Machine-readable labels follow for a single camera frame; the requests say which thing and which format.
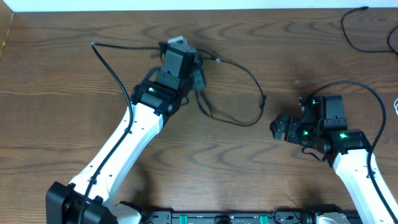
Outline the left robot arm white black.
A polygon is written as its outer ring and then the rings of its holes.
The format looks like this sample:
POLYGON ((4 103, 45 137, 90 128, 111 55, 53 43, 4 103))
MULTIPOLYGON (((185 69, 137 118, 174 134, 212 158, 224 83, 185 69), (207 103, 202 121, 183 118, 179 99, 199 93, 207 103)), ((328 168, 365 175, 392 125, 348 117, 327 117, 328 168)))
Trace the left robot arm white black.
POLYGON ((116 196, 137 158, 182 105, 206 86, 199 52, 182 37, 159 44, 162 65, 131 94, 126 112, 94 159, 68 185, 54 182, 45 197, 47 223, 139 223, 142 213, 116 196))

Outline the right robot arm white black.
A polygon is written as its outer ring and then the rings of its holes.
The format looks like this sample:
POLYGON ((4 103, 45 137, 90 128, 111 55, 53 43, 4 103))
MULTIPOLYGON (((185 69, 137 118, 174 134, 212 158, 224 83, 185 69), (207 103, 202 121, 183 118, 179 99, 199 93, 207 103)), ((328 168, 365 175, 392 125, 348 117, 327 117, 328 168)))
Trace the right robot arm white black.
POLYGON ((316 96, 300 118, 280 114, 271 122, 274 139, 310 148, 344 183, 363 223, 397 223, 397 202, 378 169, 365 134, 348 129, 340 95, 316 96))

